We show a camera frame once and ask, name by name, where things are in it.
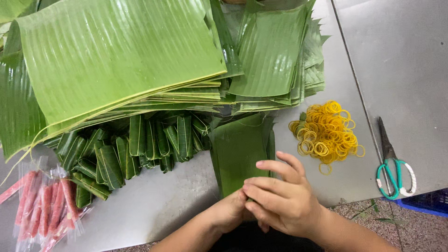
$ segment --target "tiled floor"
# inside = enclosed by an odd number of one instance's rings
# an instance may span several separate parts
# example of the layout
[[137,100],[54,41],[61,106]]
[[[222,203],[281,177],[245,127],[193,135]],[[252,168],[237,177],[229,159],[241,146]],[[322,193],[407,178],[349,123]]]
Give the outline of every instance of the tiled floor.
[[[404,209],[385,200],[376,200],[378,211],[370,200],[337,206],[331,209],[348,219],[364,211],[354,221],[381,235],[403,252],[448,252],[448,218]],[[396,223],[382,222],[387,218]],[[146,252],[154,243],[111,250],[110,252]]]

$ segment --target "blue crate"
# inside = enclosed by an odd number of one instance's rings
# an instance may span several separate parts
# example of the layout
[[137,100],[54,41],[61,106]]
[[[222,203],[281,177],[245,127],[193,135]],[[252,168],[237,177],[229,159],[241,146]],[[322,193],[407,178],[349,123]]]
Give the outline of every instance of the blue crate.
[[395,202],[406,209],[448,217],[448,188],[395,200]]

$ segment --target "white tape on handle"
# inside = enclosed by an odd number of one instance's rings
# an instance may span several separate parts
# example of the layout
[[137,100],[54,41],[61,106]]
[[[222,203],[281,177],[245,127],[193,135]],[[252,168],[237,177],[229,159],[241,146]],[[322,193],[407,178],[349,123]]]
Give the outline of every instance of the white tape on handle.
[[415,178],[414,171],[412,170],[411,166],[408,165],[408,163],[405,163],[406,168],[408,168],[409,173],[411,174],[411,180],[412,180],[412,187],[411,191],[406,191],[404,187],[400,188],[400,193],[406,197],[412,196],[415,191],[417,190],[417,180]]

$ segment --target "pile of rubber bands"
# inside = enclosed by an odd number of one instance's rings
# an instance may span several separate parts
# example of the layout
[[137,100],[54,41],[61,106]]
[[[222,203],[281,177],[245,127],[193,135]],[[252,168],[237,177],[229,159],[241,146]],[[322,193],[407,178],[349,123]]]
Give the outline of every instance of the pile of rubber bands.
[[[300,115],[300,120],[289,123],[289,130],[299,140],[297,152],[319,158],[322,162],[319,165],[320,173],[329,175],[333,170],[330,165],[333,161],[345,160],[348,155],[365,155],[364,147],[358,144],[353,134],[355,126],[350,113],[331,100],[324,105],[310,106],[306,113]],[[358,147],[362,148],[362,155],[358,155]],[[322,171],[322,164],[328,166],[327,173]]]

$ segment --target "metal table surface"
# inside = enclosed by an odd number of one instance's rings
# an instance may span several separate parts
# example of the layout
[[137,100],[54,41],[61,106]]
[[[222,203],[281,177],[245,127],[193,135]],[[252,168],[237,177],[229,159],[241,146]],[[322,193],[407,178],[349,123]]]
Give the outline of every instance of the metal table surface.
[[[448,187],[448,2],[334,6],[377,144],[381,116],[397,157],[414,169],[416,194]],[[410,188],[407,171],[403,179]]]
[[[276,149],[300,158],[315,194],[325,206],[378,197],[380,193],[374,176],[379,159],[332,2],[317,0],[313,17],[322,18],[320,23],[323,24],[323,35],[332,35],[323,46],[327,87],[325,91],[307,98],[301,106],[277,112],[277,123],[274,126]],[[297,141],[287,127],[291,120],[298,119],[300,112],[306,110],[307,106],[327,100],[336,100],[350,111],[357,124],[354,133],[359,143],[366,148],[363,158],[349,157],[344,162],[332,164],[333,173],[330,176],[319,173],[318,160],[297,154]],[[394,129],[389,128],[391,127],[388,127],[388,132],[393,134]],[[404,155],[399,151],[399,143],[393,137],[391,141],[397,153]],[[407,156],[403,158],[413,162]],[[3,158],[0,158],[2,178],[13,162],[14,159],[4,165]],[[13,173],[12,178],[14,179],[8,180],[0,191],[12,185],[17,174]],[[67,244],[66,239],[62,240],[54,251],[96,252],[160,240],[218,200],[217,184],[208,152],[199,153],[189,162],[176,164],[170,173],[162,174],[157,169],[144,170],[139,177],[126,183],[107,202],[96,199],[94,209],[83,218],[84,235],[78,237],[73,244]],[[15,239],[11,233],[17,205],[18,196],[15,195],[0,206],[2,251],[15,250]]]

